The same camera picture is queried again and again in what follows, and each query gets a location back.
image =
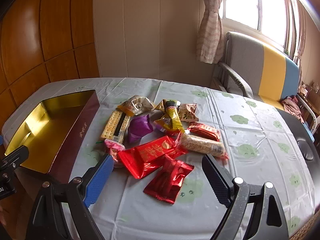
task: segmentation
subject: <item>window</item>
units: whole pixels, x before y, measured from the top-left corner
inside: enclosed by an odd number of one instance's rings
[[[291,20],[287,14],[288,1],[290,0],[223,0],[219,14],[223,16],[222,19],[235,21],[231,28],[237,30],[238,23],[246,25],[286,51],[287,28]]]

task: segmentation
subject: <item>blue gripper pad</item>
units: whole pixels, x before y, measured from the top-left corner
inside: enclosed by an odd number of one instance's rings
[[[105,183],[107,182],[113,170],[113,164],[113,158],[111,155],[109,155],[105,158],[95,175],[88,183],[85,191],[85,197],[83,199],[83,203],[87,208],[97,201]]]

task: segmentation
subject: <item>yellow cushion stripe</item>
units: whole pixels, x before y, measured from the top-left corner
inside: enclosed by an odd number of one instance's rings
[[[272,105],[275,108],[278,108],[280,110],[284,110],[283,105],[281,105],[278,101],[274,101],[274,100],[271,100],[270,98],[266,98],[263,96],[260,96],[260,98],[263,100],[264,103],[266,103],[268,105]]]
[[[263,45],[264,60],[259,96],[279,101],[285,78],[285,57],[267,45]]]

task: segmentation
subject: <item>red packaging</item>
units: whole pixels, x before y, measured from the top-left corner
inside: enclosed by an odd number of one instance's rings
[[[217,142],[220,141],[220,131],[209,125],[199,122],[191,122],[188,129],[190,132],[196,133],[204,138],[215,140]]]
[[[193,166],[164,156],[162,169],[143,190],[158,200],[174,204],[181,189],[183,179],[193,170]]]
[[[135,179],[141,179],[164,164],[164,155],[175,159],[187,153],[186,149],[176,146],[175,141],[163,136],[154,141],[118,152],[118,157]]]

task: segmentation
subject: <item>chair armrest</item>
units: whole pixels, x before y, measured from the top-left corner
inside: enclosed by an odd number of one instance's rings
[[[317,123],[317,118],[316,118],[316,115],[315,113],[311,110],[311,108],[308,106],[308,104],[299,96],[299,95],[296,95],[297,99],[299,100],[299,102],[303,105],[303,107],[311,114],[312,116],[312,119],[313,119],[313,126],[310,130],[310,132],[312,134],[314,134],[316,132],[316,127],[318,126],[318,123]]]
[[[218,62],[218,66],[223,68],[228,73],[228,75],[233,79],[236,85],[241,89],[244,97],[253,99],[251,87],[236,71],[234,71],[226,63],[223,63],[221,61]]]

